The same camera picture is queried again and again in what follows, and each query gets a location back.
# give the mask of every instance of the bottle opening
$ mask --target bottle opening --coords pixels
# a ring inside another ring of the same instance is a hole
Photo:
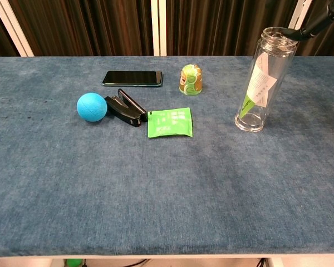
[[[290,49],[298,43],[280,33],[282,27],[269,27],[263,30],[261,37],[270,45]]]

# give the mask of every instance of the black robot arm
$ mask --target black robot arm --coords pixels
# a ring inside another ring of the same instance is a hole
[[[311,21],[305,28],[282,29],[281,33],[289,39],[295,41],[305,41],[320,33],[323,29],[334,22],[334,0],[332,0],[327,9],[324,10],[314,21]]]

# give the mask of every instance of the small jar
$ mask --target small jar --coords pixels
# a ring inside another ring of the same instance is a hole
[[[189,64],[183,67],[179,91],[185,95],[197,95],[202,91],[202,70],[198,65]]]

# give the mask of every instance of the blue ball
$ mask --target blue ball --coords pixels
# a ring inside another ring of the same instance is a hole
[[[107,104],[97,93],[86,93],[78,99],[77,111],[86,121],[100,121],[106,114]]]

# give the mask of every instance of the green object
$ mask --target green object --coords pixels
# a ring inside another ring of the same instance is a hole
[[[196,64],[183,67],[179,90],[185,95],[197,95],[202,91],[202,70]]]
[[[193,137],[190,108],[148,112],[149,138],[166,135],[188,135]]]
[[[66,263],[69,267],[78,267],[83,262],[82,259],[67,259]]]
[[[255,105],[254,102],[248,97],[248,95],[245,95],[245,99],[243,102],[243,106],[241,108],[240,118],[245,116],[245,114]]]

